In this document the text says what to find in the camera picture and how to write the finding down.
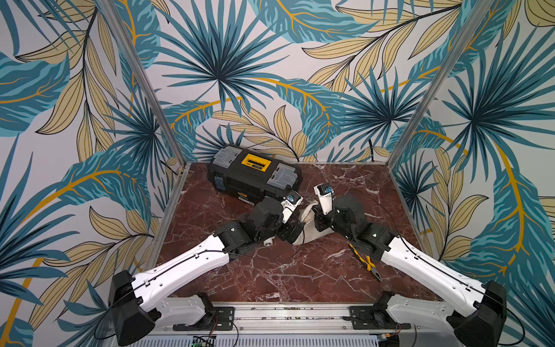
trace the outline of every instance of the yellow label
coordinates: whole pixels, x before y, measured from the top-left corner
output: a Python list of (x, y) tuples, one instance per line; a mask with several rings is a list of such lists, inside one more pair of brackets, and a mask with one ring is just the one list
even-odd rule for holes
[(268, 169), (270, 163), (270, 160), (257, 157), (253, 154), (247, 154), (245, 159), (241, 162), (243, 165), (247, 165), (248, 167), (252, 167), (253, 169), (260, 170), (262, 172)]

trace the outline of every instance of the blue palm leaf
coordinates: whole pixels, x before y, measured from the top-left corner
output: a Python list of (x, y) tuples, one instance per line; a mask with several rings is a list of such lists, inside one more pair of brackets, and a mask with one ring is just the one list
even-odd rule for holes
[(499, 39), (495, 55), (486, 71), (486, 56), (480, 52), (479, 79), (475, 79), (475, 71), (471, 65), (466, 72), (469, 83), (464, 83), (460, 77), (455, 76), (461, 90), (463, 99), (450, 91), (455, 103), (443, 101), (456, 114), (463, 117), (467, 123), (454, 139), (449, 150), (455, 145), (460, 147), (453, 156), (452, 166), (455, 165), (468, 149), (468, 156), (463, 160), (460, 170), (472, 159), (472, 165), (477, 167), (478, 157), (482, 159), (486, 178), (488, 177), (488, 159), (491, 157), (497, 173), (501, 172), (498, 147), (508, 156), (511, 164), (517, 166), (517, 160), (507, 141), (516, 142), (530, 147), (552, 149), (534, 143), (517, 132), (535, 132), (554, 135), (555, 132), (545, 128), (534, 127), (520, 123), (528, 120), (555, 120), (555, 112), (550, 108), (555, 103), (537, 103), (534, 99), (555, 90), (554, 86), (543, 87), (551, 78), (555, 77), (555, 57), (548, 56), (555, 49), (555, 43), (550, 42), (555, 28), (548, 31), (538, 43), (530, 48), (536, 54), (535, 59), (529, 59), (524, 54), (529, 42), (532, 41), (536, 30), (523, 41), (515, 50), (519, 36), (519, 24), (509, 47), (503, 51), (503, 35)]
[(413, 88), (411, 81), (399, 91), (397, 73), (395, 73), (395, 81), (391, 93), (385, 75), (384, 92), (381, 91), (372, 70), (370, 70), (370, 83), (362, 76), (360, 77), (370, 95), (366, 96), (361, 90), (353, 86), (351, 82), (347, 81), (347, 84), (356, 93), (358, 98), (350, 95), (345, 95), (342, 98), (346, 113), (342, 117), (340, 124), (342, 130), (350, 132), (350, 134), (343, 138), (339, 144), (352, 139), (350, 147), (353, 147), (359, 141), (362, 141), (361, 146), (363, 146), (369, 140), (372, 140), (376, 145), (385, 147), (391, 126), (398, 126), (396, 122), (408, 122), (423, 92), (419, 92), (421, 90), (420, 84)]
[(133, 91), (134, 102), (125, 95), (123, 97), (127, 100), (130, 107), (126, 107), (121, 101), (118, 101), (121, 109), (108, 105), (112, 112), (117, 115), (117, 117), (110, 118), (126, 125), (130, 129), (104, 129), (104, 131), (124, 136), (116, 141), (111, 148), (129, 151), (129, 154), (133, 156), (136, 165), (140, 167), (141, 171), (146, 173), (150, 169), (150, 181), (154, 185), (154, 174), (156, 174), (157, 180), (160, 180), (160, 165), (158, 163), (164, 155), (168, 155), (166, 146), (164, 146), (158, 131), (160, 125), (154, 118), (154, 113), (147, 100), (143, 97), (140, 88), (137, 91)]
[[(68, 5), (71, 6), (73, 10), (79, 13), (83, 19), (86, 19), (86, 16), (81, 12), (79, 7), (75, 6), (71, 0), (64, 0), (67, 2)], [(31, 13), (27, 8), (27, 4), (31, 5), (31, 7), (36, 11), (35, 14)], [(67, 14), (65, 10), (63, 10), (57, 0), (30, 0), (30, 1), (20, 1), (20, 0), (13, 0), (13, 5), (18, 8), (21, 13), (27, 19), (25, 22), (30, 23), (46, 40), (49, 41), (48, 37), (42, 31), (40, 25), (37, 23), (37, 15), (41, 17), (46, 24), (50, 27), (50, 29), (58, 35), (58, 38), (61, 39), (64, 43), (64, 39), (58, 33), (56, 27), (51, 23), (51, 21), (47, 18), (47, 14), (52, 16), (64, 29), (65, 31), (69, 32), (69, 34), (73, 37), (75, 41), (77, 37), (73, 33), (73, 31), (69, 28), (66, 22), (70, 22), (75, 24), (75, 21), (71, 19), (71, 16)], [(43, 13), (41, 6), (46, 8), (47, 13)], [(14, 15), (12, 13), (12, 9), (10, 8), (8, 2), (6, 0), (0, 2), (0, 14), (4, 17), (6, 24), (8, 26), (9, 33), (12, 37), (13, 43), (13, 55), (17, 55), (19, 52), (19, 31), (17, 29), (17, 22), (14, 19)]]
[(405, 164), (397, 165), (393, 171), (393, 176), (399, 184), (401, 194), (415, 218), (418, 230), (421, 229), (421, 226), (426, 227), (426, 225), (429, 225), (428, 217), (422, 206), (424, 198), (420, 194), (437, 185), (437, 183), (426, 183), (436, 168), (433, 167), (432, 162), (422, 165), (423, 155), (424, 153), (420, 155), (418, 166), (416, 165), (415, 156), (413, 156)]
[[(4, 193), (17, 142), (18, 138), (14, 141), (2, 173), (0, 174), (0, 199)], [(43, 189), (41, 192), (35, 194), (35, 196), (23, 203), (23, 206), (18, 209), (21, 196), (23, 195), (29, 178), (31, 163), (32, 159), (29, 160), (27, 170), (17, 183), (12, 194), (6, 199), (4, 207), (0, 210), (0, 271), (2, 271), (0, 272), (0, 292), (42, 305), (33, 293), (11, 280), (18, 278), (58, 278), (65, 277), (65, 274), (58, 269), (44, 267), (21, 268), (17, 270), (9, 269), (26, 260), (34, 258), (69, 260), (63, 252), (44, 249), (44, 247), (66, 236), (76, 234), (77, 232), (60, 233), (56, 236), (35, 241), (37, 237), (71, 216), (65, 215), (35, 228), (35, 226), (47, 216), (45, 213), (50, 214), (61, 207), (60, 204), (53, 204), (41, 213), (36, 214), (33, 218), (30, 218), (33, 209), (48, 192), (52, 191), (52, 187)]]
[(245, 134), (242, 131), (236, 139), (233, 138), (233, 132), (231, 131), (231, 125), (228, 124), (226, 129), (226, 139), (224, 139), (221, 129), (224, 127), (223, 125), (219, 125), (216, 130), (216, 136), (212, 135), (206, 128), (203, 127), (204, 132), (208, 135), (208, 137), (204, 137), (198, 134), (198, 137), (201, 139), (197, 148), (199, 152), (196, 152), (196, 157), (199, 161), (206, 161), (212, 159), (216, 153), (221, 150), (222, 148), (226, 147), (228, 144), (234, 144), (236, 146), (241, 146), (241, 142), (243, 141), (243, 135)]
[(68, 332), (75, 332), (73, 336), (62, 342), (58, 347), (64, 347), (72, 344), (73, 346), (79, 347), (100, 347), (104, 343), (104, 340), (96, 339), (94, 337), (94, 333), (96, 330), (97, 334), (99, 334), (100, 336), (103, 336), (102, 334), (105, 334), (109, 323), (109, 319), (105, 318), (108, 307), (89, 281), (87, 281), (87, 285), (89, 288), (89, 294), (93, 299), (95, 307), (88, 307), (83, 304), (64, 301), (65, 307), (68, 309), (69, 312), (77, 316), (97, 316), (84, 323), (71, 323), (69, 321), (58, 318), (56, 321), (58, 322), (60, 329)]
[[(156, 35), (175, 46), (174, 49), (160, 47), (159, 52), (177, 59), (180, 63), (161, 61), (155, 62), (155, 64), (187, 71), (185, 74), (164, 75), (180, 79), (180, 82), (172, 84), (171, 87), (200, 83), (217, 84), (222, 109), (225, 108), (226, 99), (229, 98), (239, 114), (241, 114), (239, 98), (243, 99), (247, 110), (250, 110), (250, 99), (263, 104), (256, 94), (267, 97), (270, 95), (260, 87), (272, 89), (272, 85), (264, 79), (279, 77), (262, 73), (260, 70), (271, 66), (280, 59), (272, 62), (262, 62), (261, 60), (283, 47), (264, 53), (263, 51), (279, 34), (270, 34), (266, 37), (270, 33), (270, 29), (266, 29), (249, 41), (249, 34), (258, 20), (254, 20), (246, 28), (244, 27), (245, 1), (241, 3), (237, 14), (235, 14), (234, 1), (220, 2), (217, 14), (214, 13), (212, 2), (206, 1), (206, 20), (194, 0), (191, 0), (192, 17), (173, 0), (170, 1), (181, 15), (186, 28), (170, 15), (160, 12), (178, 31), (183, 41), (160, 31), (157, 31)], [(227, 26), (224, 25), (224, 6), (229, 6)]]

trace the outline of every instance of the metal frame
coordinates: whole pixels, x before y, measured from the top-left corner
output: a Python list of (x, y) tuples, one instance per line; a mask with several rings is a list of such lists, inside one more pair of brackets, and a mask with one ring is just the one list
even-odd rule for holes
[(439, 70), (433, 76), (430, 86), (424, 93), (422, 100), (418, 103), (415, 112), (413, 113), (411, 119), (408, 121), (405, 130), (401, 134), (401, 138), (397, 142), (397, 145), (391, 152), (391, 156), (387, 161), (387, 165), (390, 168), (395, 167), (402, 151), (408, 145), (408, 142), (412, 138), (412, 134), (416, 127), (424, 117), (424, 114), (428, 110), (430, 103), (436, 96), (437, 92), (440, 90), (443, 82), (447, 79), (451, 70), (457, 63), (461, 54), (465, 51), (468, 43), (474, 36), (474, 32), (482, 22), (483, 18), (487, 15), (490, 10), (491, 5), (494, 0), (476, 0), (476, 4), (472, 8), (472, 11), (468, 15), (466, 22), (461, 28), (461, 33), (458, 35), (457, 39), (451, 45), (451, 49), (447, 52), (445, 59), (440, 65)]
[(125, 55), (127, 62), (129, 63), (129, 67), (131, 68), (131, 72), (135, 75), (135, 79), (137, 80), (137, 85), (141, 88), (141, 91), (144, 94), (145, 99), (150, 105), (158, 124), (160, 125), (160, 129), (166, 135), (168, 143), (170, 145), (171, 151), (173, 152), (174, 156), (179, 162), (179, 165), (182, 167), (185, 166), (187, 161), (181, 152), (180, 146), (177, 144), (173, 133), (171, 132), (170, 125), (164, 111), (162, 110), (162, 106), (158, 101), (158, 97), (154, 92), (154, 88), (150, 84), (150, 81), (147, 77), (147, 72), (145, 71), (143, 65), (140, 62), (140, 58), (133, 46), (129, 33), (127, 32), (126, 28), (123, 26), (123, 20), (119, 15), (113, 0), (97, 0), (97, 4), (106, 19), (108, 24), (108, 28), (112, 32), (119, 49)]

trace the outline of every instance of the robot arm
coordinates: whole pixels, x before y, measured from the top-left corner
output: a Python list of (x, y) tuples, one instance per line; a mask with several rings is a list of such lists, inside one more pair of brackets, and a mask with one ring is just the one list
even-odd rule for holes
[(422, 324), (451, 333), (467, 347), (497, 346), (507, 317), (503, 286), (493, 281), (483, 285), (418, 250), (398, 232), (369, 223), (353, 196), (334, 200), (328, 183), (314, 187), (314, 191), (320, 201), (312, 208), (318, 232), (331, 228), (349, 240), (359, 254), (403, 271), (444, 300), (386, 293), (378, 300), (382, 302), (381, 314), (397, 323)]
[(300, 232), (303, 224), (289, 220), (302, 197), (291, 191), (283, 201), (266, 197), (251, 213), (226, 223), (214, 234), (166, 263), (131, 276), (126, 270), (112, 278), (108, 305), (120, 346), (146, 336), (156, 325), (186, 324), (204, 328), (215, 309), (202, 293), (180, 307), (166, 298), (198, 276), (253, 251), (276, 233)]

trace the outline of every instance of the palm frond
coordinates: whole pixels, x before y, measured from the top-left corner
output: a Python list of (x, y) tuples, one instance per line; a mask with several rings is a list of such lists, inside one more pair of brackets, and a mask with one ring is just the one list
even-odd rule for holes
[(397, 166), (393, 172), (395, 180), (401, 189), (401, 194), (412, 215), (415, 217), (417, 230), (421, 230), (421, 227), (429, 225), (428, 217), (421, 201), (424, 199), (420, 194), (437, 185), (437, 183), (426, 183), (436, 168), (433, 166), (430, 168), (432, 162), (422, 165), (423, 155), (424, 153), (420, 155), (418, 166), (416, 165), (415, 156), (413, 156), (408, 162)]
[[(255, 94), (267, 97), (270, 95), (260, 89), (273, 86), (264, 82), (263, 78), (279, 78), (276, 75), (263, 73), (260, 70), (280, 61), (262, 62), (262, 59), (279, 51), (283, 47), (263, 52), (279, 34), (270, 34), (266, 29), (256, 37), (249, 39), (258, 18), (252, 21), (246, 28), (244, 18), (246, 13), (246, 1), (242, 1), (237, 14), (235, 14), (235, 1), (220, 2), (218, 13), (212, 8), (212, 1), (205, 1), (206, 20), (201, 15), (194, 0), (191, 0), (192, 13), (185, 13), (181, 6), (170, 0), (178, 10), (186, 28), (179, 24), (172, 16), (160, 11), (169, 23), (181, 35), (183, 41), (157, 31), (156, 35), (165, 39), (175, 47), (173, 49), (160, 47), (160, 53), (175, 58), (180, 63), (156, 62), (155, 64), (180, 68), (188, 71), (185, 74), (167, 74), (165, 77), (180, 79), (180, 82), (170, 87), (190, 86), (192, 84), (217, 83), (222, 109), (225, 108), (227, 98), (231, 99), (233, 106), (239, 114), (241, 107), (237, 97), (242, 98), (247, 110), (250, 110), (250, 99), (263, 104)], [(227, 26), (224, 24), (224, 7), (229, 7)]]
[(157, 180), (160, 180), (160, 165), (158, 163), (164, 155), (166, 157), (169, 155), (158, 131), (160, 125), (154, 118), (154, 113), (140, 89), (133, 92), (134, 102), (125, 95), (123, 97), (130, 107), (125, 106), (121, 101), (118, 101), (121, 109), (108, 105), (117, 117), (108, 115), (106, 117), (110, 117), (130, 129), (104, 129), (104, 131), (125, 136), (116, 141), (111, 148), (119, 148), (123, 151), (129, 150), (136, 164), (141, 167), (141, 171), (146, 172), (150, 169), (150, 181), (154, 184), (154, 173)]
[(369, 96), (363, 94), (361, 90), (347, 81), (347, 84), (358, 98), (345, 95), (342, 99), (347, 112), (341, 120), (341, 128), (344, 132), (350, 132), (350, 134), (343, 138), (339, 144), (352, 139), (350, 147), (353, 147), (359, 141), (362, 141), (361, 146), (363, 146), (369, 140), (372, 140), (376, 145), (381, 141), (379, 146), (385, 147), (391, 132), (391, 126), (393, 124), (398, 126), (396, 122), (408, 122), (423, 92), (418, 92), (420, 90), (418, 85), (413, 88), (410, 81), (399, 91), (397, 73), (395, 73), (395, 81), (391, 87), (387, 84), (387, 78), (384, 74), (383, 92), (372, 71), (370, 71), (370, 84), (362, 76), (360, 77)]
[[(460, 145), (453, 156), (452, 166), (468, 149), (468, 156), (464, 159), (460, 170), (472, 158), (472, 165), (477, 166), (478, 157), (482, 158), (482, 165), (486, 178), (488, 177), (488, 158), (491, 157), (496, 172), (501, 171), (501, 164), (496, 147), (499, 147), (509, 158), (514, 167), (518, 167), (516, 157), (507, 144), (507, 140), (522, 145), (552, 149), (534, 143), (518, 133), (533, 132), (554, 135), (555, 132), (545, 127), (534, 127), (527, 125), (529, 120), (554, 120), (555, 102), (537, 103), (534, 100), (555, 90), (554, 86), (543, 86), (551, 78), (555, 77), (555, 57), (548, 56), (555, 49), (555, 43), (550, 38), (555, 31), (552, 28), (537, 43), (527, 49), (533, 42), (535, 29), (522, 41), (515, 50), (519, 34), (519, 24), (508, 48), (503, 53), (503, 35), (499, 39), (493, 60), (487, 71), (487, 59), (483, 51), (480, 51), (479, 79), (475, 78), (475, 70), (472, 66), (466, 69), (468, 83), (459, 76), (455, 76), (463, 98), (455, 92), (449, 91), (455, 103), (443, 101), (451, 110), (464, 118), (467, 122), (452, 144), (449, 150)], [(472, 172), (474, 180), (476, 170)]]
[(197, 149), (199, 149), (200, 151), (196, 152), (195, 155), (199, 160), (212, 159), (219, 150), (226, 147), (228, 144), (234, 144), (236, 146), (241, 145), (245, 132), (242, 131), (239, 136), (234, 139), (233, 131), (231, 130), (231, 124), (228, 124), (225, 127), (226, 139), (224, 139), (221, 133), (221, 129), (223, 127), (223, 125), (218, 126), (216, 130), (216, 135), (218, 137), (212, 135), (208, 130), (206, 130), (206, 128), (203, 127), (203, 130), (208, 135), (208, 137), (204, 137), (198, 134), (198, 137), (201, 139), (201, 141), (199, 141)]

